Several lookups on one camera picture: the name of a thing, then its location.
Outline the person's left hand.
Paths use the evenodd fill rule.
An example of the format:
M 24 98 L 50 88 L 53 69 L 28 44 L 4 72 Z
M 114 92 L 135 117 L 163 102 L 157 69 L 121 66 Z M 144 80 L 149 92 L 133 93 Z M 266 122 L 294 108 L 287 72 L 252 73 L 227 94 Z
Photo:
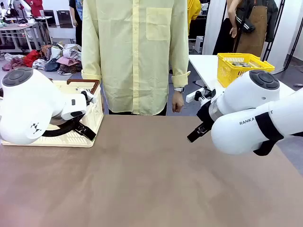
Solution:
M 172 111 L 174 113 L 180 113 L 184 106 L 183 95 L 179 91 L 175 91 L 172 97 Z

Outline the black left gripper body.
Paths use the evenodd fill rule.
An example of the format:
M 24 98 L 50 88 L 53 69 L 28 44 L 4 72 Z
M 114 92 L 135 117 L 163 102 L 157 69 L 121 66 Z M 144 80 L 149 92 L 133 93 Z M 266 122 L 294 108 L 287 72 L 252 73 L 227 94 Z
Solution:
M 73 128 L 78 128 L 80 126 L 80 120 L 83 118 L 83 115 L 79 115 L 71 119 L 71 124 Z

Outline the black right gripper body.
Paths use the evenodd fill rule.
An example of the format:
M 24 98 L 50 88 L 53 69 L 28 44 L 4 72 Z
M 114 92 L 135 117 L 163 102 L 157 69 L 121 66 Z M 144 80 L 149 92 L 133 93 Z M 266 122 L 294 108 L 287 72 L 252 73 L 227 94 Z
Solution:
M 209 114 L 209 107 L 210 107 L 211 102 L 207 102 L 204 105 L 201 106 L 199 111 L 197 112 L 197 117 L 201 120 L 202 123 L 204 124 L 213 124 L 214 121 L 211 118 Z

